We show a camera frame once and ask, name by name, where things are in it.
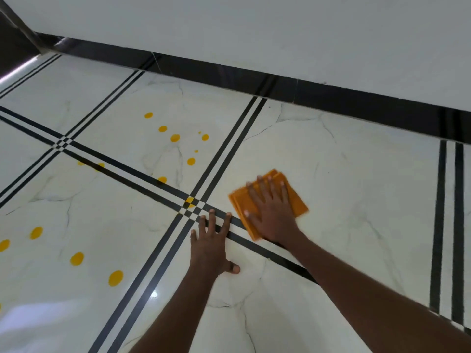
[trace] wall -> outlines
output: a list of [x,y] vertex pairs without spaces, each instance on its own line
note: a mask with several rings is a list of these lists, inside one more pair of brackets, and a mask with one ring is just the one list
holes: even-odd
[[471,0],[5,0],[33,30],[471,111]]

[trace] marble floor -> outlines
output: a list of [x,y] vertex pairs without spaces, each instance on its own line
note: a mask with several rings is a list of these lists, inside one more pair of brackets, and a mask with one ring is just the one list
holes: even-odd
[[237,218],[227,195],[272,168],[313,241],[468,331],[468,145],[49,54],[0,85],[0,353],[128,352],[211,208],[235,216],[242,271],[217,279],[192,352],[368,352],[296,259]]

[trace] orange cleaning rag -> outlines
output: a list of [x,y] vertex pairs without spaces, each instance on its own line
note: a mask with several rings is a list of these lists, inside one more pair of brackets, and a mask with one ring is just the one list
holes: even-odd
[[[266,175],[263,176],[265,180],[268,177],[272,177],[273,184],[275,185],[275,189],[279,196],[281,196],[281,182],[285,183],[286,189],[288,190],[288,198],[290,200],[291,209],[293,210],[294,217],[297,218],[300,215],[309,211],[308,207],[304,204],[302,199],[298,196],[295,190],[290,186],[286,177],[283,173],[278,172],[277,170],[273,169],[268,172]],[[253,182],[253,187],[260,194],[259,183],[257,181]],[[256,230],[254,225],[245,217],[244,211],[247,210],[249,213],[254,213],[258,217],[260,217],[259,210],[257,206],[252,201],[252,198],[249,195],[249,190],[247,187],[241,187],[236,189],[229,195],[229,200],[232,203],[232,206],[239,214],[239,218],[245,226],[245,229],[250,234],[252,240],[259,240],[262,238],[260,233]]]

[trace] black baseboard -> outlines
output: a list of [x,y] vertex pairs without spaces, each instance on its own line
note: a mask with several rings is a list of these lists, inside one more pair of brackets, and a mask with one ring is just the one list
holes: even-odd
[[[156,63],[147,71],[221,88],[258,95],[256,88],[271,74],[229,67],[133,48],[39,34],[52,50],[115,65],[141,69],[150,56]],[[333,112],[442,139],[471,144],[471,112],[339,88],[279,76],[270,99]]]

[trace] right hand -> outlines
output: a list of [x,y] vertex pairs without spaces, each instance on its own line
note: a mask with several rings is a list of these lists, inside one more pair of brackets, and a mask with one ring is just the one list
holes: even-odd
[[286,247],[287,241],[300,233],[288,199],[286,185],[281,183],[280,196],[271,177],[268,178],[268,185],[265,184],[262,176],[257,176],[257,181],[261,196],[258,195],[251,182],[247,182],[246,185],[262,217],[258,218],[256,214],[249,213],[247,210],[244,211],[244,215],[264,238]]

